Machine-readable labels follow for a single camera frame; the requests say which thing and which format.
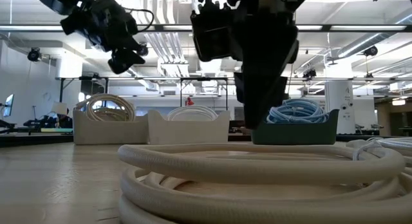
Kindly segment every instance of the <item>white pillar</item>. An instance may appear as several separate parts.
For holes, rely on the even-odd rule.
[[[325,77],[353,77],[350,62],[339,62],[325,69]],[[325,83],[326,110],[339,109],[337,134],[354,134],[355,110],[353,108],[352,81],[328,81]]]
[[[57,59],[56,68],[56,77],[77,78],[82,76],[83,61],[80,57],[66,54],[61,59]],[[67,104],[67,107],[70,110],[69,116],[71,116],[71,111],[79,102],[79,93],[82,82],[79,80],[70,82],[70,79],[64,81],[65,85],[67,85],[68,83],[70,84],[66,88],[64,88],[63,91],[62,102]]]

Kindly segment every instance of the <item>coiled hose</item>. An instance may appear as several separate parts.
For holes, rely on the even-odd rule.
[[[351,161],[354,149],[332,145],[124,145],[118,150],[120,159],[138,169],[122,175],[120,217],[125,224],[412,223],[412,177],[402,173],[404,157],[376,142],[365,150],[355,156],[359,160]],[[206,158],[179,154],[203,151],[259,154]],[[190,181],[368,186],[308,200],[231,198],[175,190]]]
[[[121,109],[110,109],[101,107],[93,109],[96,102],[112,101]],[[75,110],[80,110],[86,106],[87,116],[94,121],[128,121],[132,122],[135,119],[135,109],[124,98],[110,94],[97,94],[89,99],[79,102],[75,106]]]
[[[328,120],[329,114],[317,102],[307,99],[284,100],[282,106],[272,107],[267,117],[269,124],[313,124]]]
[[[348,147],[355,147],[360,148],[361,146],[365,146],[370,144],[371,142],[375,142],[379,146],[386,147],[389,149],[393,149],[404,156],[404,160],[406,163],[406,168],[404,169],[404,173],[408,173],[412,176],[412,138],[370,138],[369,140],[354,140],[348,142],[346,145]]]
[[[171,111],[167,119],[170,121],[213,121],[218,115],[205,106],[185,106]]]

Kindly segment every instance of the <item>blue cable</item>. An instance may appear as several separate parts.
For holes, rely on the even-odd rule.
[[[318,103],[307,99],[284,100],[282,106],[272,107],[269,124],[318,124],[326,122],[329,114]]]

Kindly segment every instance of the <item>table surface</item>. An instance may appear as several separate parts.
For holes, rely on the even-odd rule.
[[[0,148],[0,222],[5,224],[120,223],[119,145],[50,144]],[[215,196],[327,196],[347,187],[187,184],[181,191]]]

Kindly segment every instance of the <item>monitor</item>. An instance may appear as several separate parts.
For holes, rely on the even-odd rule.
[[[14,99],[14,95],[10,95],[9,97],[7,97],[5,108],[3,111],[4,117],[9,117],[10,115],[12,115],[13,99]]]

